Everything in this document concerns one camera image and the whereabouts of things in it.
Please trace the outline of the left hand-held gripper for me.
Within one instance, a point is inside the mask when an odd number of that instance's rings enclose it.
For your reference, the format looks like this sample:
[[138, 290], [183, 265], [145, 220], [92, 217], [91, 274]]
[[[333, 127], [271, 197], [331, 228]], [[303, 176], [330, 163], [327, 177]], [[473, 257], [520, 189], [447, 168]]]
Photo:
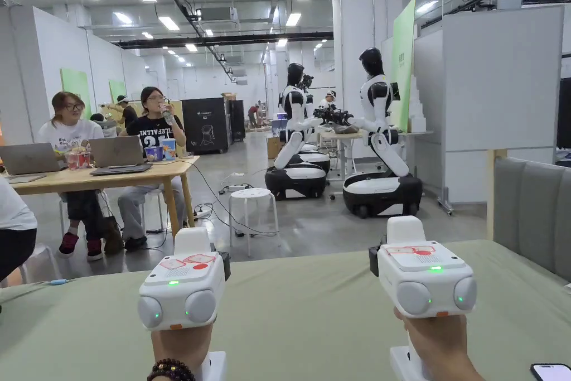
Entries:
[[215, 249], [206, 228], [180, 230], [173, 255], [163, 257], [139, 288], [141, 323], [159, 334], [212, 325], [230, 276], [230, 256]]

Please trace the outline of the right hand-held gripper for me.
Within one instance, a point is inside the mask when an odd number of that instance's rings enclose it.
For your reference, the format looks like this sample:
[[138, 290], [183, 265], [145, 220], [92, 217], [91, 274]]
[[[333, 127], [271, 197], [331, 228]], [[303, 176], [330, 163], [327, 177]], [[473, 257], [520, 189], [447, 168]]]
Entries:
[[[443, 244], [428, 240], [419, 218], [390, 218], [386, 242], [370, 248], [369, 261], [393, 308], [408, 318], [467, 318], [475, 306], [472, 268]], [[406, 346], [390, 349], [394, 373], [399, 380], [434, 380], [407, 335]]]

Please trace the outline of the person's left hand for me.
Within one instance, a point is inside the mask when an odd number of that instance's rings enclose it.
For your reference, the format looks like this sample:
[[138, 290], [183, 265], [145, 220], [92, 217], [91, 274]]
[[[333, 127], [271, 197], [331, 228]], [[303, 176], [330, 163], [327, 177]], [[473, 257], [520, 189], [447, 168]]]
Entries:
[[155, 361], [172, 359], [197, 373], [209, 352], [213, 324], [182, 330], [152, 331]]

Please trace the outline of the person's right hand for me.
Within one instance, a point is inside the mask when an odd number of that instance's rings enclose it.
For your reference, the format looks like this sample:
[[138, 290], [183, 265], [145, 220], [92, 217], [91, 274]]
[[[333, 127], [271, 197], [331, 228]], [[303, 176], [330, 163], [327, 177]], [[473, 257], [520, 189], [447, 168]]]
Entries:
[[396, 307], [393, 311], [434, 380], [469, 380], [477, 375], [468, 356], [465, 315], [411, 319]]

